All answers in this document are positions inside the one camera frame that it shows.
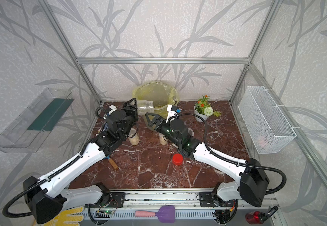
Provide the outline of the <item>red-lidded oatmeal jar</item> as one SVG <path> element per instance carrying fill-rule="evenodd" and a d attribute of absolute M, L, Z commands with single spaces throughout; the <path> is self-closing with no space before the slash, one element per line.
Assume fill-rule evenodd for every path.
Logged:
<path fill-rule="evenodd" d="M 138 100 L 137 105 L 138 105 L 138 109 L 153 109 L 154 108 L 153 101 L 148 101 L 148 100 Z"/>

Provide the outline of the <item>small oatmeal jar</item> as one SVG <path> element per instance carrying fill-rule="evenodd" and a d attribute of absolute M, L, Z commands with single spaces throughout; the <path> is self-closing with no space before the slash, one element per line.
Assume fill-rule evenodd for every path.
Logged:
<path fill-rule="evenodd" d="M 160 144 L 163 146 L 168 144 L 167 139 L 165 138 L 164 134 L 162 134 L 162 133 L 159 133 L 159 141 L 160 141 Z"/>

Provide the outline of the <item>glass jar with oatmeal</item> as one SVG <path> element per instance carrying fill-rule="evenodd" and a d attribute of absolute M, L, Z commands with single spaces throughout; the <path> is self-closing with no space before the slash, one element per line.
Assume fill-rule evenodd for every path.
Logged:
<path fill-rule="evenodd" d="M 138 131 L 131 128 L 128 134 L 128 140 L 132 146 L 136 146 L 140 142 Z"/>

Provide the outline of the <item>red jar lid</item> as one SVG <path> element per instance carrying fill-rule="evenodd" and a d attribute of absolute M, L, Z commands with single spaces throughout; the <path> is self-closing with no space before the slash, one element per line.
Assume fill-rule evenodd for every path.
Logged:
<path fill-rule="evenodd" d="M 176 165 L 176 166 L 182 165 L 183 160 L 184 160 L 184 158 L 183 158 L 183 156 L 181 154 L 176 153 L 176 154 L 173 155 L 172 162 L 173 162 L 174 165 Z"/>

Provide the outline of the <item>brown-lidded oatmeal jar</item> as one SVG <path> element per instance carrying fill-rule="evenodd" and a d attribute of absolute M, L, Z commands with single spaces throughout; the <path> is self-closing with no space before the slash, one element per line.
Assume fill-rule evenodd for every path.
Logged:
<path fill-rule="evenodd" d="M 190 136 L 194 136 L 194 131 L 191 128 L 188 128 L 188 133 Z"/>

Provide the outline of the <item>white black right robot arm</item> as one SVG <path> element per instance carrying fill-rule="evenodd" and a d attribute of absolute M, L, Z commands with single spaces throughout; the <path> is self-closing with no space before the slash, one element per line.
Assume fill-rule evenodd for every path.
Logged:
<path fill-rule="evenodd" d="M 242 199 L 254 207 L 261 207 L 266 195 L 278 192 L 285 186 L 287 176 L 283 171 L 262 166 L 254 158 L 246 161 L 211 148 L 207 144 L 206 134 L 203 141 L 189 134 L 181 116 L 164 119 L 158 114 L 145 114 L 148 126 L 174 143 L 183 157 L 208 164 L 233 179 L 233 182 L 216 185 L 212 193 L 216 203 Z"/>

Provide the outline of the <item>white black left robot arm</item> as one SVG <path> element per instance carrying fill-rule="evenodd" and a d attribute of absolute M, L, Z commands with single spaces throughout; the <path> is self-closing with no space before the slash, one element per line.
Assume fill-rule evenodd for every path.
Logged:
<path fill-rule="evenodd" d="M 103 184 L 79 189 L 66 187 L 89 167 L 109 157 L 128 138 L 138 121 L 137 100 L 123 103 L 123 107 L 107 113 L 107 130 L 88 140 L 82 150 L 53 171 L 24 181 L 24 191 L 10 200 L 2 214 L 7 218 L 34 216 L 38 224 L 55 218 L 60 212 L 86 204 L 106 205 L 112 196 Z"/>

